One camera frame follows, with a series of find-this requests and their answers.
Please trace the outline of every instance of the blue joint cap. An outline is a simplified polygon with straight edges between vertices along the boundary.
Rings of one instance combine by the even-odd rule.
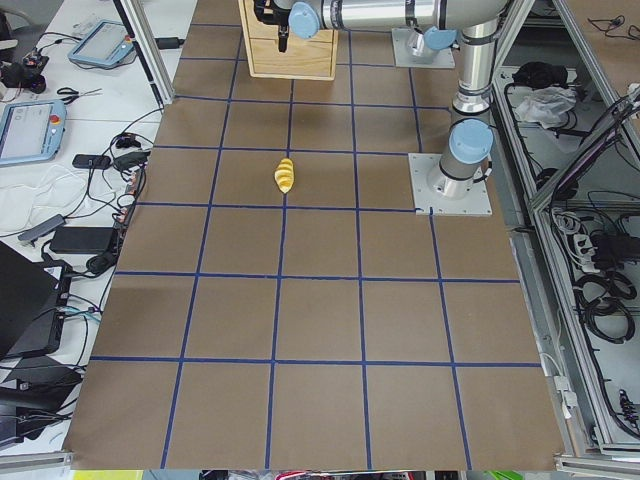
[[[444,50],[453,45],[458,36],[457,30],[438,30],[431,27],[424,33],[424,41],[431,50]]]
[[[467,165],[484,160],[492,145],[493,132],[480,120],[463,120],[453,127],[449,136],[449,150],[459,162]]]
[[[312,38],[320,30],[320,19],[307,3],[296,2],[289,12],[289,27],[300,38]]]

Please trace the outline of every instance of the white mounting plate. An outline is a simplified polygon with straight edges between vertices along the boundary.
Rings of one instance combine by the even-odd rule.
[[[432,153],[410,153],[409,168],[413,204],[418,215],[469,215],[491,216],[491,203],[484,182],[474,183],[466,197],[449,200],[437,194],[427,185],[427,174],[438,164],[442,155]]]
[[[407,49],[407,40],[413,30],[408,28],[394,28],[391,30],[393,37],[393,53],[396,59],[396,67],[407,68],[455,68],[456,62],[450,48],[440,50],[433,58],[420,58],[411,55]]]

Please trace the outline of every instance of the tablet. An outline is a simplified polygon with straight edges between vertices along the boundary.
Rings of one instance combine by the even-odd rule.
[[[7,105],[0,121],[0,166],[52,159],[60,148],[66,116],[60,100]]]
[[[133,51],[133,42],[122,23],[102,20],[69,52],[73,63],[115,68]]]

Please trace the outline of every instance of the black spring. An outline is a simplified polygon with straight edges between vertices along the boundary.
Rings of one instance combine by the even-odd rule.
[[[625,390],[620,390],[620,408],[624,419],[638,430],[638,411]]]

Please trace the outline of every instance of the white plastic bag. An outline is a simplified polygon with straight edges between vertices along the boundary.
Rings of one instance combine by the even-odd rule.
[[[576,93],[568,88],[549,87],[534,90],[515,109],[521,122],[537,122],[542,128],[553,128],[567,121],[565,115],[576,105]]]

